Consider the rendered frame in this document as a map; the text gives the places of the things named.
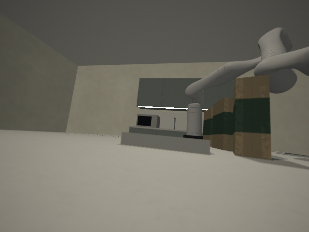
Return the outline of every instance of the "white floor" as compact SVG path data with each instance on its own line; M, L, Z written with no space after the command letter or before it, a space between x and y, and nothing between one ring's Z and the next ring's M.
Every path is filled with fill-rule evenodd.
M309 157L0 130L1 232L307 232Z

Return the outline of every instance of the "gray ceiling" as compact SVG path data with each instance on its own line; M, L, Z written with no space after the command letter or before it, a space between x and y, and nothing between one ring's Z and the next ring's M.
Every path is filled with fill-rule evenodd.
M309 46L307 0L1 0L0 13L77 65L248 60L278 27L291 51Z

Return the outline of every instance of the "gray cabinet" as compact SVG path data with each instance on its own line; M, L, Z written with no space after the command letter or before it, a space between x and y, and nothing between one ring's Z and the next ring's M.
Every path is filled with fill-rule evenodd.
M192 102L185 95L186 88L200 78L141 78L137 106L187 108ZM235 80L204 90L203 109L209 109L222 98L233 98ZM186 109L164 109L186 111Z

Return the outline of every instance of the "beige wall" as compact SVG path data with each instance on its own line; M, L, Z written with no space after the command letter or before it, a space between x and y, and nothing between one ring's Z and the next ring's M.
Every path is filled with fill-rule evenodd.
M186 112L141 110L136 106L140 78L203 78L226 62L79 66L67 132L121 135L137 114L161 117L161 128L186 130ZM272 150L309 155L309 78L296 71L295 86L270 94ZM254 76L253 70L242 77Z
M67 128L77 65L0 14L0 130Z

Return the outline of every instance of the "box stack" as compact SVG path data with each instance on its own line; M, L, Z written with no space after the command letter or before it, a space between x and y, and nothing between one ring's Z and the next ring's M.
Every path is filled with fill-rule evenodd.
M233 151L234 107L233 98L222 98L213 104L211 147Z
M204 112L204 125L203 125L203 139L211 141L212 146L212 117L213 108L210 108Z
M233 152L271 160L269 76L237 78Z

